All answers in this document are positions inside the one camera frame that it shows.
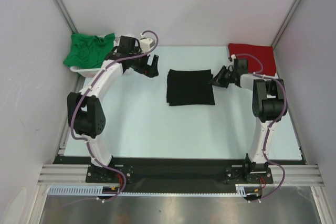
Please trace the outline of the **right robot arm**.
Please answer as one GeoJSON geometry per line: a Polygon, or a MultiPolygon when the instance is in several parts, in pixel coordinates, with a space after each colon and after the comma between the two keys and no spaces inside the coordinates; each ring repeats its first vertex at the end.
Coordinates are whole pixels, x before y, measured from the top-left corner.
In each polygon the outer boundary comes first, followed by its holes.
{"type": "Polygon", "coordinates": [[[260,70],[250,73],[248,59],[236,58],[232,55],[229,66],[222,66],[210,84],[228,88],[234,84],[250,90],[252,95],[252,112],[256,118],[254,138],[249,152],[246,154],[242,176],[249,183],[254,183],[265,174],[271,161],[268,158],[269,147],[276,124],[287,113],[287,97],[283,80],[261,74],[260,70]]]}

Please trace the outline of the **black t shirt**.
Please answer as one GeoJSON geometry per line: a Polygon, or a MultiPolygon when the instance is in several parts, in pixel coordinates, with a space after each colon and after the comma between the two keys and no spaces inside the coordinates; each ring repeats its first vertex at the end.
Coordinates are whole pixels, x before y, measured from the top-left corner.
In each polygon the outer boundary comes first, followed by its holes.
{"type": "Polygon", "coordinates": [[[213,75],[210,69],[196,71],[169,70],[166,101],[170,106],[215,105],[213,75]]]}

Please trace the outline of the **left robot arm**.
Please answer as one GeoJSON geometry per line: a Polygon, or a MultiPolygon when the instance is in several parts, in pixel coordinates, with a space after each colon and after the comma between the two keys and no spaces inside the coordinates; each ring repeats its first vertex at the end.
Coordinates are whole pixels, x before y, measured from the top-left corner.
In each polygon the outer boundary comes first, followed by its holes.
{"type": "Polygon", "coordinates": [[[92,80],[79,92],[71,92],[67,96],[70,134],[74,140],[84,141],[91,163],[99,166],[97,174],[105,182],[115,178],[116,169],[109,165],[112,154],[104,141],[99,139],[107,124],[101,102],[115,81],[128,69],[149,78],[159,75],[159,57],[154,55],[152,63],[148,63],[158,44],[159,37],[151,30],[142,32],[140,39],[121,36],[92,80]]]}

